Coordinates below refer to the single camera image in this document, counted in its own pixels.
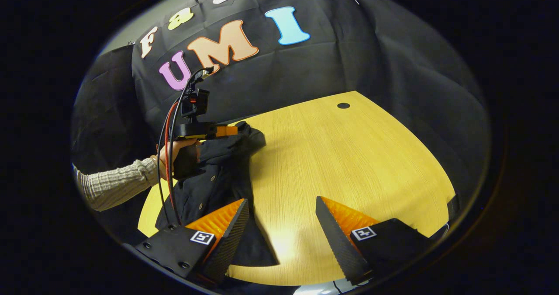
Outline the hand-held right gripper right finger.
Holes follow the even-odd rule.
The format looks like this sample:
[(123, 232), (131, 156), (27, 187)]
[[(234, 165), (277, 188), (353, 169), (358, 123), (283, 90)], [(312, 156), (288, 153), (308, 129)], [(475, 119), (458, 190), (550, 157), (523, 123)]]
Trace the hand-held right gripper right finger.
[(315, 215), (344, 277), (354, 285), (396, 273), (433, 243), (397, 218), (378, 221), (322, 196), (316, 198)]

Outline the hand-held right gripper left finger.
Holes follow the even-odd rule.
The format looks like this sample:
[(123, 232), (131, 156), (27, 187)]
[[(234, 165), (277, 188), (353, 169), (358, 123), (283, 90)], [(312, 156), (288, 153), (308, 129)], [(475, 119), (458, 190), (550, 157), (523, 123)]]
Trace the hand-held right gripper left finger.
[(249, 219), (242, 198), (184, 227), (170, 226), (135, 246), (135, 252), (179, 278), (217, 285), (234, 259)]

